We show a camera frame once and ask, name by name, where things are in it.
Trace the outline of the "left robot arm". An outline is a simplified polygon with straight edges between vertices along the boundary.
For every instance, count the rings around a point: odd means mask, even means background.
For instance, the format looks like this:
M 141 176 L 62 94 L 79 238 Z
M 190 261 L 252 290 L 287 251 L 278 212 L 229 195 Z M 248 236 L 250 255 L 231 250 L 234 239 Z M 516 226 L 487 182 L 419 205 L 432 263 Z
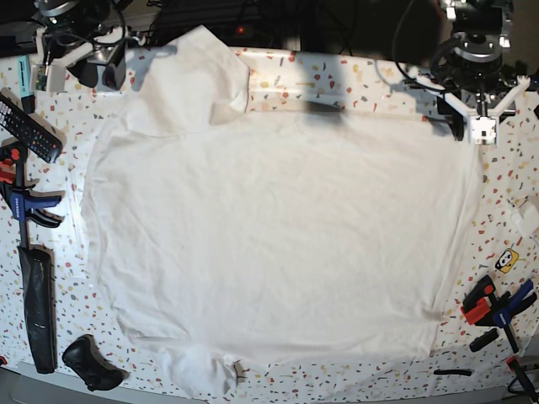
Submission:
M 438 112 L 456 140 L 497 143 L 500 123 L 516 113 L 515 100 L 538 90 L 536 74 L 520 74 L 504 64 L 510 50 L 511 1 L 440 1 L 452 24 L 450 39 L 430 61 L 439 93 Z

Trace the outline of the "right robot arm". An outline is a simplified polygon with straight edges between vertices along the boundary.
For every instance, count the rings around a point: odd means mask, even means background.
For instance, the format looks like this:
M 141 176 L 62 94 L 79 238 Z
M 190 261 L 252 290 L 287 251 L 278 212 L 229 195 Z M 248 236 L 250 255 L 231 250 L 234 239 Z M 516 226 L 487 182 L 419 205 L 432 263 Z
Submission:
M 87 88 L 101 83 L 121 90 L 127 45 L 146 41 L 125 21 L 123 12 L 130 5 L 130 1 L 36 1 L 43 25 L 35 34 L 40 63 L 31 68 L 30 88 L 62 92 L 71 74 Z

